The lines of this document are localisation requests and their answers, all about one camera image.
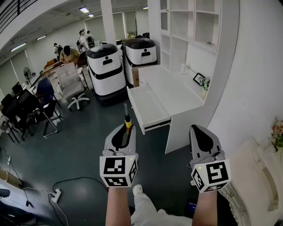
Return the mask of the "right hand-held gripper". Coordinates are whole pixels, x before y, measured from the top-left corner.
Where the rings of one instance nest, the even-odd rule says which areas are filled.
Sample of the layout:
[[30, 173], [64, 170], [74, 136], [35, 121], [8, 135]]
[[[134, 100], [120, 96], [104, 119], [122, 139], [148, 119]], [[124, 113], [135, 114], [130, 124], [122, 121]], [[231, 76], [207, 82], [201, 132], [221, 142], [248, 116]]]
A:
[[194, 164], [191, 177], [200, 193], [217, 191], [230, 182], [230, 162], [225, 158], [218, 137], [203, 126], [193, 124], [189, 131], [193, 159], [202, 152], [214, 154]]

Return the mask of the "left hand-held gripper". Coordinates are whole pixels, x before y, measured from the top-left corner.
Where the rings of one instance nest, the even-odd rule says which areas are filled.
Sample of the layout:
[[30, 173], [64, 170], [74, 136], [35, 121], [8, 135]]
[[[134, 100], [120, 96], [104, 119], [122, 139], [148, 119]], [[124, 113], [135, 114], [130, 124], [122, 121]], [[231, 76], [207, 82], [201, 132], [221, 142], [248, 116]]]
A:
[[125, 124], [116, 127], [106, 137], [104, 149], [99, 158], [99, 173], [105, 185], [108, 188], [131, 187], [138, 170], [136, 127], [133, 125], [129, 132]]

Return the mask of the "yellow black screwdriver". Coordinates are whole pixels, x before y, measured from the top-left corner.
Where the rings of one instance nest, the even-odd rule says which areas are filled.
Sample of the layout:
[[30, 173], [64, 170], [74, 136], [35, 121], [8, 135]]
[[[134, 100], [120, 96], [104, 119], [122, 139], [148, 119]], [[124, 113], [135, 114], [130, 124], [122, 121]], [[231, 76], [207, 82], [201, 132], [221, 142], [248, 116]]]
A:
[[122, 146], [126, 146], [127, 143], [128, 143], [128, 140], [130, 139], [130, 128], [132, 126], [132, 123], [131, 123], [131, 117], [128, 113], [128, 108], [127, 108], [127, 104], [124, 103], [124, 109], [125, 109], [125, 125], [126, 125], [126, 132], [127, 132], [127, 136], [126, 134], [123, 135], [123, 138], [122, 138]]

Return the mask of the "person's left forearm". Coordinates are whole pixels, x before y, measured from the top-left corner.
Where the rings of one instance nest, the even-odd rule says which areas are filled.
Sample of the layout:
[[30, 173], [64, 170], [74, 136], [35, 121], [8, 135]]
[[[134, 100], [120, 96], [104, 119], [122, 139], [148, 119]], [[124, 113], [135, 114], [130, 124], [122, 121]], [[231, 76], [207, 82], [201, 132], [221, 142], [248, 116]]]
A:
[[126, 188], [109, 188], [105, 226], [131, 226]]

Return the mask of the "person's right forearm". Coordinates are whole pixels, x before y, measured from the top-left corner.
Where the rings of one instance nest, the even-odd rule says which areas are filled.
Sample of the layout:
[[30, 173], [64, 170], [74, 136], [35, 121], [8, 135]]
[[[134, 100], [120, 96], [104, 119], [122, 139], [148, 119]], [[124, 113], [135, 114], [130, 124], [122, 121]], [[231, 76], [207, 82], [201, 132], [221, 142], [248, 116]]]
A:
[[199, 193], [192, 226], [217, 226], [217, 191]]

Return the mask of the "white desk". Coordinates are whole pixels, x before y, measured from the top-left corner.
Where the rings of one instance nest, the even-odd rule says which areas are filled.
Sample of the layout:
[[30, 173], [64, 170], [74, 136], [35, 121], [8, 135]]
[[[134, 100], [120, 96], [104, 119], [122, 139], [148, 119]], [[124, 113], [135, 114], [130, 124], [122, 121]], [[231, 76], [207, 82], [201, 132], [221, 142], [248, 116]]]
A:
[[211, 111], [185, 80], [171, 74], [161, 65], [139, 68], [138, 73], [171, 117], [166, 154], [189, 144], [191, 125], [208, 126], [212, 118]]

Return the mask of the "flowers in white vase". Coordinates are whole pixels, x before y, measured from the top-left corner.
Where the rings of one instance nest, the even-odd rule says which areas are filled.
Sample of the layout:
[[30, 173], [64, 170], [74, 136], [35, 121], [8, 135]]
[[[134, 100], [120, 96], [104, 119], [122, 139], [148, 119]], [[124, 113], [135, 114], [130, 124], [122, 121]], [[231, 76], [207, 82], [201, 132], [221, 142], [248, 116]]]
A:
[[206, 79], [203, 81], [203, 85], [201, 86], [202, 87], [202, 96], [203, 96], [204, 99], [207, 95], [209, 85], [210, 85], [210, 78], [206, 77]]

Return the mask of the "white ornate furniture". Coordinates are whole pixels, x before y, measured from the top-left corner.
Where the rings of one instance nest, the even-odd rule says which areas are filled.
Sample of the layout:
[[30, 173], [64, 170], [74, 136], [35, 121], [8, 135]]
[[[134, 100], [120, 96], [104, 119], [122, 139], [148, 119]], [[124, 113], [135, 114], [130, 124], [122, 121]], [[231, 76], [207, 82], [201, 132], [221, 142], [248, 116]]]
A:
[[253, 137], [229, 157], [231, 181], [220, 190], [238, 226], [274, 226], [283, 216], [283, 153]]

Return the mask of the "brown cardboard box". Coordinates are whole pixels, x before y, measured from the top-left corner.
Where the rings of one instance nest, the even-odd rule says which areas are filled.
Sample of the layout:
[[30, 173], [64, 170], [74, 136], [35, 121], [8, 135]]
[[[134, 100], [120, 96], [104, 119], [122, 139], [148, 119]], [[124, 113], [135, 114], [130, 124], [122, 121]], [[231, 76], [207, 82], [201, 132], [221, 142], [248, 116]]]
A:
[[139, 71], [138, 69], [141, 67], [133, 67], [132, 68], [132, 78], [133, 78], [133, 86], [134, 87], [140, 87], [143, 85], [143, 80], [139, 77]]

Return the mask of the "white black delivery robot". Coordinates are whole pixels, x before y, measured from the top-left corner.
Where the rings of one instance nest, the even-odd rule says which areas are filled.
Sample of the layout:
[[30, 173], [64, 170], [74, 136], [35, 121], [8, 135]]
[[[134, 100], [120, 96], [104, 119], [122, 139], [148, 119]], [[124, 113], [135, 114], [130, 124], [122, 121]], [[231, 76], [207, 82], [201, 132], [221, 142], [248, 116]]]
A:
[[134, 86], [133, 68], [157, 65], [157, 51], [153, 40], [135, 38], [122, 42], [122, 63], [125, 78]]
[[85, 52], [95, 96], [101, 104], [120, 101], [126, 94], [126, 79], [118, 49], [103, 44]]

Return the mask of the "black device with screen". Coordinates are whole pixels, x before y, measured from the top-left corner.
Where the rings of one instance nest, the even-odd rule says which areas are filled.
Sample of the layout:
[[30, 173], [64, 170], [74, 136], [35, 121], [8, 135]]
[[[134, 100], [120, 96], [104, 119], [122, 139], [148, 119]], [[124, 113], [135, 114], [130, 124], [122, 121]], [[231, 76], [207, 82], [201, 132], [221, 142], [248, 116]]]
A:
[[193, 219], [195, 209], [196, 209], [195, 202], [188, 200], [184, 209], [184, 216]]

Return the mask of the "person's light trousers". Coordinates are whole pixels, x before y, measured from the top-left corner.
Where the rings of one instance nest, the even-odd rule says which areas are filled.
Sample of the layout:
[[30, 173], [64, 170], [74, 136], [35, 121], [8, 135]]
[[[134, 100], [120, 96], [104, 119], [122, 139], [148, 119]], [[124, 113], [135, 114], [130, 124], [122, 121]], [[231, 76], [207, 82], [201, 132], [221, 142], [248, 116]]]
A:
[[132, 226], [192, 226], [190, 218], [158, 213], [151, 199], [144, 193], [134, 196], [134, 204]]

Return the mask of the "white office chair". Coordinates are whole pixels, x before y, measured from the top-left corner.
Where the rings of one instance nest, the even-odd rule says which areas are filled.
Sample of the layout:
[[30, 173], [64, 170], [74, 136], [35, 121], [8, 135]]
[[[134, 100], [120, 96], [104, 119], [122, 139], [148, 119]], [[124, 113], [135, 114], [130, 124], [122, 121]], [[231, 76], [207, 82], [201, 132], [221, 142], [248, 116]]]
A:
[[68, 105], [68, 109], [70, 111], [72, 111], [72, 106], [74, 104], [76, 104], [78, 110], [81, 110], [81, 101], [86, 101], [88, 104], [90, 103], [90, 99], [87, 98], [84, 93], [85, 87], [82, 79], [77, 73], [75, 64], [73, 62], [64, 64], [62, 67], [56, 69], [55, 74], [57, 75], [59, 81], [62, 97], [67, 101], [71, 101]]

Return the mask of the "pink flower bouquet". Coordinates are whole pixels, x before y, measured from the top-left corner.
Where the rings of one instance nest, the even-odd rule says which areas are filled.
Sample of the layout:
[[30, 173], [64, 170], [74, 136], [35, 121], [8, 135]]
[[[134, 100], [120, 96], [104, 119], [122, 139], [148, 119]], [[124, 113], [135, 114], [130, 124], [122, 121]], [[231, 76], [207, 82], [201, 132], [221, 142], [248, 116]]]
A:
[[283, 151], [283, 120], [279, 120], [277, 117], [272, 125], [271, 144], [276, 152]]

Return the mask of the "white power strip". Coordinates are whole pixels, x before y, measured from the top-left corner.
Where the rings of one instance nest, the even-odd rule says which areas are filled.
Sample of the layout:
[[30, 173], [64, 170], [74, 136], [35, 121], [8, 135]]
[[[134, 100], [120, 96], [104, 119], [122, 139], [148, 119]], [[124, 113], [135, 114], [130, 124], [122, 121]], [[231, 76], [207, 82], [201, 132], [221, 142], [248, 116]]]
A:
[[61, 190], [59, 189], [59, 188], [57, 188], [56, 190], [55, 190], [55, 192], [52, 194], [52, 201], [54, 202], [54, 203], [57, 203], [58, 202], [58, 200], [59, 200], [59, 198], [60, 198], [60, 196], [61, 196]]

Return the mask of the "white shelf unit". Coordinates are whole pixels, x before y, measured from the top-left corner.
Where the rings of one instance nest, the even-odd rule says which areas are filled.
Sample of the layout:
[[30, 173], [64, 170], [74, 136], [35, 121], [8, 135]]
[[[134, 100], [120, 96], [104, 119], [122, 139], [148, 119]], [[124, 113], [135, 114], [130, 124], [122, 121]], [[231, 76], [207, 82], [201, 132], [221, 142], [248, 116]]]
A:
[[171, 73], [181, 64], [212, 76], [222, 60], [233, 59], [239, 0], [159, 0], [161, 64]]

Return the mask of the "black office chair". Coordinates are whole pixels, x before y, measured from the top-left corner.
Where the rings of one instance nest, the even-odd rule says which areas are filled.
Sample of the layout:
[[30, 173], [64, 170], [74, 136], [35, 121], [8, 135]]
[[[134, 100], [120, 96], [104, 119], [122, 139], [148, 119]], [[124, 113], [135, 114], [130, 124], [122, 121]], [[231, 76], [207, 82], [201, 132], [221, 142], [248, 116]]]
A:
[[0, 132], [7, 133], [12, 142], [14, 142], [11, 134], [14, 136], [14, 139], [19, 143], [19, 140], [17, 139], [15, 132], [19, 133], [18, 130], [14, 128], [14, 125], [12, 123], [11, 118], [9, 117], [9, 111], [8, 108], [11, 105], [13, 101], [13, 97], [11, 94], [7, 94], [3, 100], [1, 101], [2, 105], [2, 116], [0, 117]]
[[40, 114], [39, 99], [28, 90], [24, 90], [17, 98], [17, 106], [20, 117], [19, 125], [23, 129], [23, 135], [28, 131], [33, 136], [34, 133], [31, 132], [30, 126], [36, 121], [36, 114]]

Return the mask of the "wooden table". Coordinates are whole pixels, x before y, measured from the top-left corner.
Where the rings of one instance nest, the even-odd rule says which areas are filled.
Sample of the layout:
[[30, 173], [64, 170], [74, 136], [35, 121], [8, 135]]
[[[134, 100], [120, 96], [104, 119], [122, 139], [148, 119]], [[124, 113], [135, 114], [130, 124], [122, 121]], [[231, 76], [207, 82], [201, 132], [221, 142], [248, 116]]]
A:
[[44, 70], [40, 72], [40, 75], [45, 75], [51, 72], [52, 70], [54, 70], [55, 68], [61, 66], [62, 64], [63, 63], [60, 61], [57, 61], [57, 59], [52, 59], [47, 62], [47, 64], [44, 66]]

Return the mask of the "black standing fan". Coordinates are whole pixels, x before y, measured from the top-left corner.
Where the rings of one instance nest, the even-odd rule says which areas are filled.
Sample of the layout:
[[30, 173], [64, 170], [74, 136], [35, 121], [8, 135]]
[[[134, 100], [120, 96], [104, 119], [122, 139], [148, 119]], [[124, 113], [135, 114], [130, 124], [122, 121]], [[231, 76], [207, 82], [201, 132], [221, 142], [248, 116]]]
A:
[[29, 82], [29, 84], [32, 85], [31, 84], [32, 73], [31, 73], [30, 69], [28, 67], [25, 67], [23, 72], [24, 72], [24, 76], [27, 79], [27, 81]]

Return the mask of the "beige cardboard box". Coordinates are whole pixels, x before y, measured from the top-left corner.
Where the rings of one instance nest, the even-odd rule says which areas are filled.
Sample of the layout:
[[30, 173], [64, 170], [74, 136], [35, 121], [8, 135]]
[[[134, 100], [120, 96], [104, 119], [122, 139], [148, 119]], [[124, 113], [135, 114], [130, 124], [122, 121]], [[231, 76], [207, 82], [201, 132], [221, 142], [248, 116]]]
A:
[[0, 179], [3, 181], [7, 182], [8, 184], [16, 187], [16, 188], [21, 188], [22, 187], [22, 182], [19, 178], [16, 176], [12, 175], [10, 172], [7, 170], [1, 170], [0, 169]]

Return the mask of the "black monitor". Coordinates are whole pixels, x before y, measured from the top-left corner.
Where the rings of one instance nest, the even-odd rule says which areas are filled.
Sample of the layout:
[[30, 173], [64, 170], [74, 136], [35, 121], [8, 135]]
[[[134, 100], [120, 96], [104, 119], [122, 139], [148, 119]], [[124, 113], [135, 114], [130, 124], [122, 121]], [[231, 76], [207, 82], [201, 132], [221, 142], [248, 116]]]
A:
[[12, 87], [12, 91], [13, 91], [13, 94], [15, 96], [19, 95], [22, 91], [23, 91], [23, 88], [21, 86], [21, 84], [19, 82], [17, 82], [13, 87]]

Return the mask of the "black picture frame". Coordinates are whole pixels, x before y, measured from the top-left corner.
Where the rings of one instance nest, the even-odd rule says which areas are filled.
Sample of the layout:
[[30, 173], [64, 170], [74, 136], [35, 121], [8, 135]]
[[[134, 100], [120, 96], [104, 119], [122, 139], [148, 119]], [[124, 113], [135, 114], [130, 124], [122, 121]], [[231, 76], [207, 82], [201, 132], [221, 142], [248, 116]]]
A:
[[204, 81], [205, 79], [206, 79], [206, 77], [203, 76], [203, 75], [201, 75], [200, 73], [197, 73], [197, 74], [195, 75], [195, 77], [193, 78], [193, 80], [194, 80], [197, 84], [199, 84], [200, 86], [203, 85], [203, 81]]

